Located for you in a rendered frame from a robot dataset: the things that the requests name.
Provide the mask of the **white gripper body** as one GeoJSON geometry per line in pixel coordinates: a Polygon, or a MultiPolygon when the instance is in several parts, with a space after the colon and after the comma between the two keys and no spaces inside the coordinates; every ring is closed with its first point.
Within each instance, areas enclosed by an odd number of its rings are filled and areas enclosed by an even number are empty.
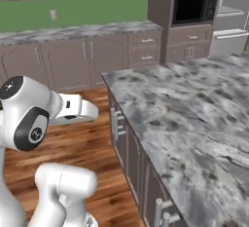
{"type": "Polygon", "coordinates": [[[53,118],[54,125],[91,122],[98,118],[98,108],[81,98],[66,99],[61,111],[53,118]]]}

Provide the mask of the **silver fridge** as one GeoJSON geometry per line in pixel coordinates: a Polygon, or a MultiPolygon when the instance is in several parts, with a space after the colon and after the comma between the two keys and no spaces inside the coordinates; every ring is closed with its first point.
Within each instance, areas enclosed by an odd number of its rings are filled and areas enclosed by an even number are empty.
{"type": "Polygon", "coordinates": [[[209,52],[211,56],[238,55],[244,51],[248,36],[222,40],[216,39],[215,36],[248,31],[246,29],[248,13],[249,0],[220,0],[217,17],[214,20],[214,32],[209,52]]]}

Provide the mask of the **brown base cabinet run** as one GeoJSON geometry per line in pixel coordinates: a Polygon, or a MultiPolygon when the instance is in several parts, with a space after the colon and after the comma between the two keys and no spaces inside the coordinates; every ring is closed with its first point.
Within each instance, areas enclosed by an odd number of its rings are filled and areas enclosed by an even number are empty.
{"type": "Polygon", "coordinates": [[[103,72],[158,63],[160,36],[146,30],[0,47],[0,84],[25,75],[58,92],[100,88],[103,72]]]}

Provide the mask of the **brown island cabinet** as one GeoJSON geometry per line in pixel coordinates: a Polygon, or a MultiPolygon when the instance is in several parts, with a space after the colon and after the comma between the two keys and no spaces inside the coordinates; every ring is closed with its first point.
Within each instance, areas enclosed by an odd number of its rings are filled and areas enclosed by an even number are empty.
{"type": "MultiPolygon", "coordinates": [[[[121,112],[122,110],[112,95],[111,90],[108,90],[108,99],[110,130],[112,132],[111,108],[114,108],[116,111],[120,110],[121,112]]],[[[119,124],[124,126],[125,134],[120,135],[119,139],[115,140],[112,133],[112,145],[145,226],[154,227],[157,198],[161,198],[164,202],[170,201],[172,203],[171,207],[163,210],[164,212],[168,212],[171,215],[178,214],[180,216],[177,207],[171,201],[168,192],[160,181],[156,170],[152,166],[152,163],[125,116],[123,120],[119,121],[119,124]]],[[[170,223],[169,227],[188,226],[180,216],[180,219],[170,223]]]]}

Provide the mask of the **brown tall cabinet unit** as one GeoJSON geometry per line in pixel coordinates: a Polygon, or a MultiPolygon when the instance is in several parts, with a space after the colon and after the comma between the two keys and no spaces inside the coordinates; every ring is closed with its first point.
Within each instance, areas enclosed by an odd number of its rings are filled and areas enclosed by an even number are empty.
{"type": "Polygon", "coordinates": [[[160,62],[191,60],[209,53],[214,19],[173,25],[174,0],[148,0],[148,20],[162,27],[160,62]]]}

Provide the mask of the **black microwave oven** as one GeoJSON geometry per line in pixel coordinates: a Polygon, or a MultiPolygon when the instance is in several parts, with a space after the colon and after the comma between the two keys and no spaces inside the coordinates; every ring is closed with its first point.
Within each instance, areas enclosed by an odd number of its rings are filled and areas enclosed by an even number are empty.
{"type": "Polygon", "coordinates": [[[211,21],[218,0],[174,0],[173,25],[211,21]]]}

